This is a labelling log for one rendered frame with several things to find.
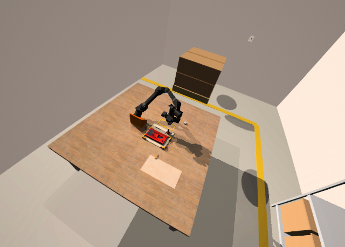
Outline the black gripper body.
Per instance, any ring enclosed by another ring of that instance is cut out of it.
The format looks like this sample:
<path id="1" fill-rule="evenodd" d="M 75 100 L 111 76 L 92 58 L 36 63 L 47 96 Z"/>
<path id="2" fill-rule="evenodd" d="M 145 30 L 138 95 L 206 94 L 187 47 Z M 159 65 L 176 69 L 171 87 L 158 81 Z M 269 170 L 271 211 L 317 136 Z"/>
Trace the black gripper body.
<path id="1" fill-rule="evenodd" d="M 175 116 L 174 114 L 171 114 L 170 112 L 167 114 L 167 112 L 165 112 L 165 111 L 161 114 L 161 116 L 166 118 L 169 114 Z M 178 119 L 177 117 L 174 117 L 174 121 L 176 123 L 179 123 L 180 120 L 181 120 L 181 118 Z"/>

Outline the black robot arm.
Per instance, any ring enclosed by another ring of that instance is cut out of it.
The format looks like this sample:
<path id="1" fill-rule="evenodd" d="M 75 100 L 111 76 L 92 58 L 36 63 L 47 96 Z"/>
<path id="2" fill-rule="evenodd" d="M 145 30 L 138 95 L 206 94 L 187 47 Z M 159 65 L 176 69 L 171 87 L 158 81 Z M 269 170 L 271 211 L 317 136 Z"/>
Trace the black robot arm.
<path id="1" fill-rule="evenodd" d="M 175 105 L 168 105 L 170 107 L 169 112 L 171 114 L 174 114 L 178 119 L 182 116 L 183 112 L 180 111 L 181 108 L 181 102 L 178 101 L 175 96 L 173 95 L 173 93 L 171 92 L 171 90 L 168 87 L 162 87 L 162 86 L 158 86 L 155 89 L 155 92 L 143 103 L 139 104 L 138 106 L 135 107 L 136 111 L 133 115 L 137 116 L 137 117 L 141 117 L 142 112 L 146 111 L 148 109 L 148 105 L 158 96 L 161 95 L 162 93 L 168 93 L 168 95 L 171 97 L 173 104 Z M 173 115 L 168 115 L 166 117 L 166 121 L 167 122 L 173 122 L 174 120 L 174 116 Z"/>

